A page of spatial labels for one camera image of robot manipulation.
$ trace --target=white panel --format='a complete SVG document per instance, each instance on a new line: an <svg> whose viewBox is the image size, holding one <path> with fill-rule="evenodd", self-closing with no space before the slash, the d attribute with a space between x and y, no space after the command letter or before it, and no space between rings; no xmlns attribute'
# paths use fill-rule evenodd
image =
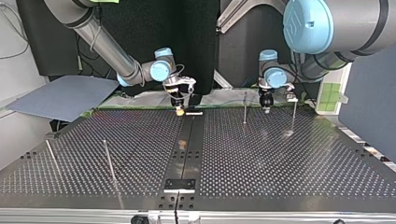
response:
<svg viewBox="0 0 396 224"><path fill-rule="evenodd" d="M4 1L17 10L15 0ZM4 7L0 7L14 25L20 29L15 16ZM26 42L13 30L0 12L0 58L19 53L26 47ZM32 91L45 84L44 78L38 74L32 52L28 49L21 56L11 59L0 59L0 103L17 95Z"/></svg>
<svg viewBox="0 0 396 224"><path fill-rule="evenodd" d="M0 0L16 11L15 0ZM0 7L15 27L21 29L17 18L8 9ZM26 42L18 36L0 11L0 58L22 52ZM0 59L0 169L15 161L26 151L38 146L50 131L49 120L27 116L2 109L17 97L45 84L38 74L32 52L28 49L21 56Z"/></svg>
<svg viewBox="0 0 396 224"><path fill-rule="evenodd" d="M48 119L0 112L0 170L44 141L50 132Z"/></svg>

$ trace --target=black cable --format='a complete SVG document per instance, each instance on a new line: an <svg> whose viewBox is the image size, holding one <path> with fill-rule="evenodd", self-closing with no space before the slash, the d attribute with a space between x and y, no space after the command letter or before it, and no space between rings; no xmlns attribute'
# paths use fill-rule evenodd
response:
<svg viewBox="0 0 396 224"><path fill-rule="evenodd" d="M81 61L83 63L87 64L91 68L91 70L92 70L91 71L91 76L93 76L93 74L96 73L97 75L99 75L99 77L104 77L100 72L98 72L96 69L94 69L93 66L90 63L88 63L87 61L85 61L83 59L81 59Z"/></svg>
<svg viewBox="0 0 396 224"><path fill-rule="evenodd" d="M178 224L178 215L177 215L177 207L178 207L178 196L180 193L177 194L176 204L175 204L175 224Z"/></svg>
<svg viewBox="0 0 396 224"><path fill-rule="evenodd" d="M334 224L346 224L343 219L338 219L334 222Z"/></svg>
<svg viewBox="0 0 396 224"><path fill-rule="evenodd" d="M355 60L346 58L346 57L345 57L342 53L340 53L340 52L335 52L334 54L335 54L335 56L337 56L337 58L338 58L339 60L343 61L344 63L354 63L354 62L355 62Z"/></svg>
<svg viewBox="0 0 396 224"><path fill-rule="evenodd" d="M24 54L28 49L29 49L29 43L26 44L26 48L23 51L21 51L21 52L19 52L17 54L14 54L14 55L1 57L0 60L16 58L16 57L21 56L22 54Z"/></svg>
<svg viewBox="0 0 396 224"><path fill-rule="evenodd" d="M330 68L330 67L327 67L327 66L323 65L322 63L320 63L316 54L314 54L313 56L314 56L315 63L316 63L320 68L323 68L324 70L327 70L327 71L337 71L337 70L340 70L340 69L343 69L343 68L347 67L347 65L348 65L348 63L345 63L345 64L343 64L343 65L341 65L341 66L339 66L339 67Z"/></svg>
<svg viewBox="0 0 396 224"><path fill-rule="evenodd" d="M291 68L290 70L289 70L289 69L286 69L286 68L284 68L284 67L280 67L280 66L271 66L271 67L267 68L266 70L268 70L268 69L270 69L270 68L279 68L279 69L282 69L282 70L288 72L288 73L291 74L292 76L294 76L294 81L293 81L293 83L295 83L296 81L298 81L299 83L301 83L302 86L303 86L303 88L304 88L304 90L305 90L305 92L306 92L306 94L308 95L309 99L310 99L311 102L315 105L315 107L317 107L317 104L315 103L314 98L312 98L311 94L309 94L308 89L306 88L305 84L299 79L298 74L291 71L291 70L293 70L292 67L291 67L291 64L289 64L289 67Z"/></svg>

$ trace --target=perforated metal plate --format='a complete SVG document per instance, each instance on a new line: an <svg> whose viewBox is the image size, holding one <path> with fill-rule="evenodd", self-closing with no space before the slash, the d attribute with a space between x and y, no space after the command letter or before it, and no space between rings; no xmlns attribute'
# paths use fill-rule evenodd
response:
<svg viewBox="0 0 396 224"><path fill-rule="evenodd" d="M396 174L326 119L299 109L293 123L291 108L243 116L206 110L194 209L396 211Z"/></svg>
<svg viewBox="0 0 396 224"><path fill-rule="evenodd" d="M171 111L96 112L52 142L57 160L45 148L35 155L32 152L31 159L25 156L14 171L2 175L0 193L98 200L121 197L133 207L154 209L151 205L163 187L182 123ZM117 184L110 173L104 140Z"/></svg>
<svg viewBox="0 0 396 224"><path fill-rule="evenodd" d="M243 115L96 112L51 141L57 160L44 145L1 171L0 207L396 213L396 174L326 119ZM164 194L169 178L195 179L195 193Z"/></svg>

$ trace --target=thin metal stick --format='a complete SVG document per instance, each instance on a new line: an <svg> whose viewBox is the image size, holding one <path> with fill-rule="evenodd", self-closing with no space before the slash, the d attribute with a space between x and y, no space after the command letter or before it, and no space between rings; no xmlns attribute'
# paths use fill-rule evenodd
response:
<svg viewBox="0 0 396 224"><path fill-rule="evenodd" d="M244 124L247 124L248 106L245 105Z"/></svg>
<svg viewBox="0 0 396 224"><path fill-rule="evenodd" d="M46 143L47 143L47 147L49 149L49 153L50 153L52 159L56 160L55 154L53 154L52 146L50 145L50 141L48 139L46 140Z"/></svg>
<svg viewBox="0 0 396 224"><path fill-rule="evenodd" d="M247 116L248 116L248 105L247 105L247 99L248 99L248 92L245 91L245 99L244 99L244 124L247 124Z"/></svg>
<svg viewBox="0 0 396 224"><path fill-rule="evenodd" d="M111 157L110 157L110 151L108 150L108 146L107 146L107 140L103 140L103 147L105 148L105 152L108 160L108 166L110 167L110 172L113 177L113 180L117 181L116 174L114 173L114 169L113 169L113 162L111 161Z"/></svg>
<svg viewBox="0 0 396 224"><path fill-rule="evenodd" d="M293 120L295 120L295 119L296 119L297 103L298 103L298 102L295 102L295 103L294 103Z"/></svg>

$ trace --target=robotic arm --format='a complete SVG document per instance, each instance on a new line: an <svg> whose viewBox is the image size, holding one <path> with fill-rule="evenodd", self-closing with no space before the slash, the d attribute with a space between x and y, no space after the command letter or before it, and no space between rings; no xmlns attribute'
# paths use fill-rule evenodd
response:
<svg viewBox="0 0 396 224"><path fill-rule="evenodd" d="M329 71L396 43L396 1L290 0L283 23L293 58L307 54L306 60L294 60L300 80L320 81ZM259 86L265 111L274 103L274 90L290 90L291 80L289 66L277 62L276 51L261 53Z"/></svg>
<svg viewBox="0 0 396 224"><path fill-rule="evenodd" d="M189 85L189 96L194 91L195 80L181 77L177 71L172 50L159 49L154 55L156 61L140 64L128 55L114 40L105 27L93 16L97 4L89 0L45 0L52 14L66 27L73 29L118 73L118 81L124 86L144 85L152 80L160 81L173 97L172 104L177 114L183 115L184 98L180 85Z"/></svg>

